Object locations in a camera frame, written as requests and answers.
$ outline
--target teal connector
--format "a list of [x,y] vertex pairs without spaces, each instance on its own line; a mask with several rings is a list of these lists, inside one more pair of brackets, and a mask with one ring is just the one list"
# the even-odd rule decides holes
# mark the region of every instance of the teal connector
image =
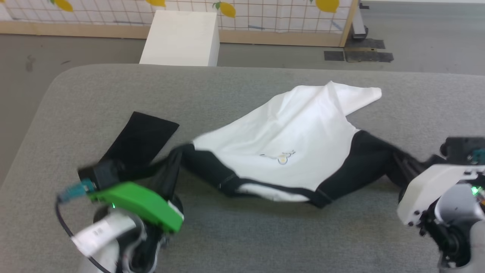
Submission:
[[61,203],[69,202],[71,199],[84,196],[94,191],[93,182],[89,179],[83,179],[80,183],[68,187],[64,192],[58,195]]

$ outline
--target lemon print curtain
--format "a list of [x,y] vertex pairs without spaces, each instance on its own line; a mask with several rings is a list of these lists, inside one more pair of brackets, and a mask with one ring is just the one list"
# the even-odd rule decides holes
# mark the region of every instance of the lemon print curtain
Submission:
[[0,0],[12,19],[149,26],[157,10],[217,12],[222,30],[342,33],[352,0]]

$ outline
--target yellow lemon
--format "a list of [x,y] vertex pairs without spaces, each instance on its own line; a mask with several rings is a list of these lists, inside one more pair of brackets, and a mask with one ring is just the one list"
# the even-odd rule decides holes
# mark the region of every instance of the yellow lemon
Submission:
[[71,4],[69,4],[69,2],[67,2],[66,0],[55,0],[55,3],[60,9],[72,12]]
[[317,7],[323,12],[337,12],[339,0],[315,0]]
[[165,0],[146,0],[152,6],[164,7]]
[[235,18],[236,17],[236,9],[229,3],[226,2],[217,2],[212,4],[212,7],[216,9],[221,9],[221,13],[227,17]]

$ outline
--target black cable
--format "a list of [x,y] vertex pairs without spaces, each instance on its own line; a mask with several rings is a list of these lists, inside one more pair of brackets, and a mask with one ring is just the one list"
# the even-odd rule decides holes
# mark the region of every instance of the black cable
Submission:
[[[61,212],[59,211],[59,204],[60,204],[59,201],[60,201],[60,198],[57,197],[56,198],[56,205],[55,205],[57,220],[59,221],[59,223],[61,224],[62,228],[65,230],[65,232],[69,235],[69,237],[73,237],[74,234],[72,234],[72,231],[69,229],[69,227],[64,222],[64,219],[61,216]],[[94,266],[96,266],[99,270],[101,270],[103,273],[112,273],[109,270],[107,270],[106,268],[104,268],[102,265],[100,265],[95,259],[93,259],[93,257],[88,257],[88,260]]]

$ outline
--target gray table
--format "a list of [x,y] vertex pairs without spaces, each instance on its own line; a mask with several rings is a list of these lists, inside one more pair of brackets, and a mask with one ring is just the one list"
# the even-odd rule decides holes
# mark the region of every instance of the gray table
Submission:
[[[56,192],[97,161],[133,111],[180,124],[163,149],[221,127],[296,85],[380,87],[349,116],[355,126],[419,159],[448,135],[485,135],[485,77],[273,68],[95,65],[71,69],[47,91],[0,190],[0,272],[75,272],[81,254],[57,223]],[[157,272],[436,272],[437,248],[396,215],[386,178],[324,209],[229,199],[182,171],[186,222]],[[74,231],[95,205],[63,208]]]

